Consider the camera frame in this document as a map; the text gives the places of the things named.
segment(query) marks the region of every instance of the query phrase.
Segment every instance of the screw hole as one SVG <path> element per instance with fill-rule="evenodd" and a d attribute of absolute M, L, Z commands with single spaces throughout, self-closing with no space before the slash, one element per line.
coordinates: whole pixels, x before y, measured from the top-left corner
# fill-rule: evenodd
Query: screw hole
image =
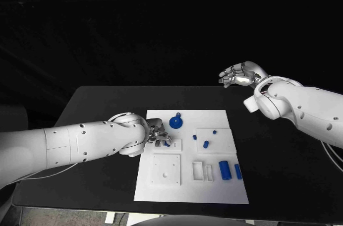
<path fill-rule="evenodd" d="M 333 125 L 329 124 L 329 125 L 327 125 L 327 130 L 332 130 L 332 129 L 333 129 Z"/>

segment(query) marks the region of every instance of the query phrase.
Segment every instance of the white peg board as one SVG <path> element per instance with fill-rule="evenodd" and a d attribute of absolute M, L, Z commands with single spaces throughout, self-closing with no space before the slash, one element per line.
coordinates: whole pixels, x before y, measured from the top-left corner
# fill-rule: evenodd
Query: white peg board
<path fill-rule="evenodd" d="M 170 118 L 180 112 L 183 126 L 179 129 L 170 127 Z M 182 140 L 182 152 L 157 151 L 155 143 L 147 144 L 140 159 L 140 168 L 136 185 L 134 201 L 156 202 L 191 202 L 191 203 L 225 203 L 248 204 L 244 180 L 238 180 L 235 164 L 238 164 L 237 149 L 231 153 L 206 154 L 198 152 L 193 135 L 198 129 L 229 129 L 225 110 L 149 110 L 147 119 L 160 118 L 165 123 L 166 132 L 172 139 Z M 156 173 L 153 156 L 170 154 L 180 156 L 180 185 L 153 184 L 152 177 L 168 173 Z M 222 180 L 219 162 L 228 161 L 232 179 Z M 193 181 L 193 164 L 202 162 L 205 181 Z M 212 182 L 206 181 L 206 166 L 212 168 Z"/>

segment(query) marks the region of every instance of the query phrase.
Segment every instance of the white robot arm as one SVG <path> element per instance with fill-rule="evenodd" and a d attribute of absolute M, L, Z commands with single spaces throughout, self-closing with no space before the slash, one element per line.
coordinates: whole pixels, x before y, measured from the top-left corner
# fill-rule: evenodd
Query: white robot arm
<path fill-rule="evenodd" d="M 300 131 L 343 148 L 343 95 L 270 76 L 251 61 L 227 68 L 219 76 L 225 88 L 240 84 L 255 89 L 244 101 L 251 113 L 260 109 L 273 120 L 287 118 Z"/>
<path fill-rule="evenodd" d="M 143 153 L 146 143 L 166 141 L 163 121 L 137 114 L 116 115 L 108 121 L 0 133 L 0 189 L 45 169 L 95 160 L 120 152 Z"/>

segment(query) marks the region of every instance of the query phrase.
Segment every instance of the black table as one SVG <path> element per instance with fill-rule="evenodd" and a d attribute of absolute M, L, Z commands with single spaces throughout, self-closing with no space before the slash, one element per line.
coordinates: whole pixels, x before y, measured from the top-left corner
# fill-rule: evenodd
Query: black table
<path fill-rule="evenodd" d="M 251 87 L 85 86 L 57 126 L 108 120 L 147 110 L 227 110 L 250 205 L 134 202 L 140 156 L 116 154 L 62 174 L 25 180 L 13 204 L 28 207 L 209 215 L 235 219 L 343 223 L 343 174 L 320 142 L 287 119 L 250 113 Z M 36 177 L 67 167 L 45 170 Z"/>

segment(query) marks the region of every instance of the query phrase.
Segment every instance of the black curtain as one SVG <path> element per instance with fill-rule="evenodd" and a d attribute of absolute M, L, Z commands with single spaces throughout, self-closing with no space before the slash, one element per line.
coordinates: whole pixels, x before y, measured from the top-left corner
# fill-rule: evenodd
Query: black curtain
<path fill-rule="evenodd" d="M 218 85 L 247 60 L 343 94 L 342 0 L 0 1 L 0 88 L 29 117 L 85 85 Z"/>

